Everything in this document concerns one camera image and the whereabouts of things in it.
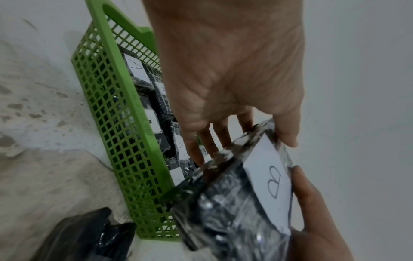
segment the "human hand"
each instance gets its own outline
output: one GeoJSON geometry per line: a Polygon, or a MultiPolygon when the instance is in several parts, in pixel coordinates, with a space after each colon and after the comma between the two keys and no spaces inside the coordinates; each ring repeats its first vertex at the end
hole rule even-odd
{"type": "Polygon", "coordinates": [[[281,141],[296,147],[304,36],[302,0],[144,0],[163,82],[188,154],[204,162],[231,143],[228,116],[243,131],[253,107],[273,115],[281,141]]]}
{"type": "Polygon", "coordinates": [[[298,166],[293,168],[293,190],[304,218],[304,230],[292,231],[292,261],[352,261],[350,249],[337,230],[320,192],[298,166]]]}

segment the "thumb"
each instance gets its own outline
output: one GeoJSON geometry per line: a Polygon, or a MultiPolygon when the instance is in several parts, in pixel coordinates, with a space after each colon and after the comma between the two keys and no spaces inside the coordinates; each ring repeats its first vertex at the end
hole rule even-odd
{"type": "Polygon", "coordinates": [[[304,219],[304,230],[327,239],[339,236],[324,199],[317,188],[305,177],[301,167],[293,168],[293,191],[297,196],[304,219]]]}
{"type": "Polygon", "coordinates": [[[275,133],[277,137],[289,147],[297,147],[297,136],[300,131],[301,112],[300,106],[296,106],[291,111],[273,115],[275,123],[275,133]]]}

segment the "green plastic basket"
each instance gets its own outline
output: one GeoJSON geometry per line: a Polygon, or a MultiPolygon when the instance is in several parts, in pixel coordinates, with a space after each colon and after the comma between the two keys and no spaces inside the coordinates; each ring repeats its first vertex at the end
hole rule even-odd
{"type": "Polygon", "coordinates": [[[176,241],[173,219],[159,203],[173,181],[117,46],[160,71],[154,35],[150,28],[135,26],[109,0],[86,4],[92,23],[71,59],[77,77],[138,236],[176,241]]]}

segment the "floor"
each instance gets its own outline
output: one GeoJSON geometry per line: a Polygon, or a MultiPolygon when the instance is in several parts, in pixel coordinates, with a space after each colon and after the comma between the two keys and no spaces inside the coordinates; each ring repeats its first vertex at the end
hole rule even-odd
{"type": "MultiPolygon", "coordinates": [[[[140,1],[114,3],[149,25],[140,1]]],[[[290,154],[356,260],[411,259],[412,11],[409,0],[305,1],[306,96],[290,154]]],[[[0,3],[2,260],[27,260],[67,215],[105,205],[128,218],[70,63],[89,23],[83,0],[0,3]]],[[[267,117],[257,112],[255,121],[267,117]]],[[[234,118],[230,132],[241,134],[234,118]]],[[[296,202],[293,225],[302,228],[296,202]]],[[[138,239],[131,252],[129,261],[184,253],[138,239]]]]}

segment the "skin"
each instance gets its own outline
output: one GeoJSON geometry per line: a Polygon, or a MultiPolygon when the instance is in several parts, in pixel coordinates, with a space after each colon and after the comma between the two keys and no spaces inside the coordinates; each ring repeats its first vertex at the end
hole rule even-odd
{"type": "Polygon", "coordinates": [[[292,261],[353,261],[320,192],[299,166],[293,168],[293,190],[304,219],[303,231],[292,231],[292,261]]]}
{"type": "Polygon", "coordinates": [[[210,124],[231,143],[228,117],[243,131],[253,107],[273,115],[278,137],[296,147],[304,96],[301,0],[144,0],[163,83],[190,157],[218,152],[210,124]]]}

